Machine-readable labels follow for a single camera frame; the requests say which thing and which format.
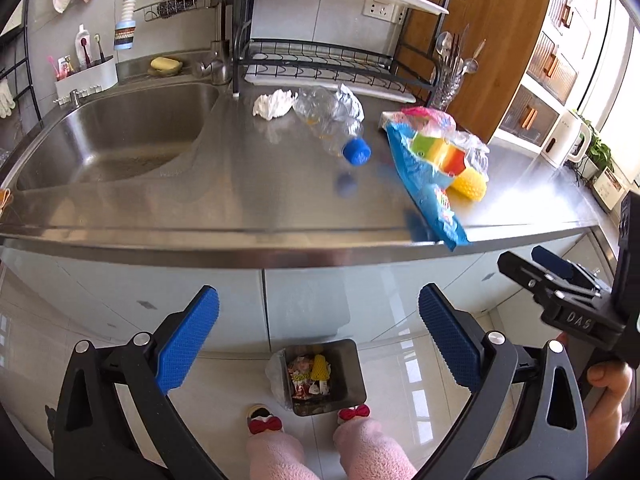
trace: wooden board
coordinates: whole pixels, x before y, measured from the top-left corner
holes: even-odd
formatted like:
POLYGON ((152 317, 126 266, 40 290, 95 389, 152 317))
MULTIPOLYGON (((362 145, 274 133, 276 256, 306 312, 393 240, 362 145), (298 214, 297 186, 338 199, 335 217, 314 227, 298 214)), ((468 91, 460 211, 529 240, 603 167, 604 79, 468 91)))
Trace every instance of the wooden board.
MULTIPOLYGON (((486 46, 478 58, 478 72, 465 77, 447 112, 484 142, 494 134, 518 89, 542 30, 548 3, 549 0, 450 1, 443 30, 462 33, 469 23, 465 57, 471 57, 484 38, 486 46)), ((435 22, 432 14, 411 11, 404 42, 427 51, 435 22)), ((398 59, 430 78, 430 61, 407 48, 400 49, 398 59)))

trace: tile floor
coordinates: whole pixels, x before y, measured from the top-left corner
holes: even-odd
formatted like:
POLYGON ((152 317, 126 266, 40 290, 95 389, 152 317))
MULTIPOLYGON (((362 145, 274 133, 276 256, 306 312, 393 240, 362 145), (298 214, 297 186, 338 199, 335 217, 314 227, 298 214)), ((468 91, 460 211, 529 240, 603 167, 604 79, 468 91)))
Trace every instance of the tile floor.
MULTIPOLYGON (((0 273, 0 400, 44 446, 51 448, 44 405, 56 406, 66 363, 81 338, 99 340, 60 314, 25 286, 10 270, 0 273)), ((416 467, 437 448, 468 399, 457 386, 428 333, 409 317, 359 350, 367 403, 416 467)), ((488 316, 480 319, 491 329, 488 316)), ((246 409, 256 402, 273 407, 287 433, 305 447, 307 465, 324 480, 345 478, 332 443, 335 413, 298 417, 276 405, 264 369, 264 358, 198 357, 182 387, 169 394, 200 445, 230 480, 248 478, 244 450, 246 409)), ((118 388, 127 419, 140 449, 161 463, 133 406, 126 386, 118 388)), ((481 461, 495 455, 511 416, 507 398, 481 461)))

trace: blue bottle cap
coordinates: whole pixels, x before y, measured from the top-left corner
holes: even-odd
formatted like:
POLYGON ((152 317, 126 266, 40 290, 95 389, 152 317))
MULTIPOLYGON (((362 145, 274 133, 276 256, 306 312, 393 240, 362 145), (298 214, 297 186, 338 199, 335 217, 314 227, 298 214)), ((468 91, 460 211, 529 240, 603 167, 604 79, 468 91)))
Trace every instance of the blue bottle cap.
POLYGON ((344 145, 342 154, 354 166, 362 166, 371 156, 371 148, 364 139, 351 139, 344 145))

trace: blue textured pad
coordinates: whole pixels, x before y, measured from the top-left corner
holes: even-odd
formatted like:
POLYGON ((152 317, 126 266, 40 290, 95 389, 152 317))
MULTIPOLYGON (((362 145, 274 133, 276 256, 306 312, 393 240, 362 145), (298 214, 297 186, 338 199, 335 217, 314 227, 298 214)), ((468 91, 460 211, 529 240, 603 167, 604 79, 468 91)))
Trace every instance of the blue textured pad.
POLYGON ((436 342, 453 378, 472 394, 480 389, 480 355, 452 310, 425 285, 418 296, 418 312, 436 342))
POLYGON ((158 355, 156 380, 162 393, 181 386, 220 313, 215 288, 207 288, 158 355))
POLYGON ((542 246, 537 245, 532 249, 531 259, 564 280, 570 280, 574 276, 572 264, 542 246))

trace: pink fuzzy pants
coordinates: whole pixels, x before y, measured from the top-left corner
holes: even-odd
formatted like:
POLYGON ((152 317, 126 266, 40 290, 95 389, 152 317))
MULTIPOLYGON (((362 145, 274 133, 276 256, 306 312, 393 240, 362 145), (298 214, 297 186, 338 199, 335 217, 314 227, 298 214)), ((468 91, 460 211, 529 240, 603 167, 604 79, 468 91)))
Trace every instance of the pink fuzzy pants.
MULTIPOLYGON (((372 418, 354 418, 334 433, 340 464, 349 480, 410 480, 415 467, 381 425, 372 418)), ((300 441, 281 431, 249 437, 247 453, 251 480, 319 480, 305 466, 300 441)))

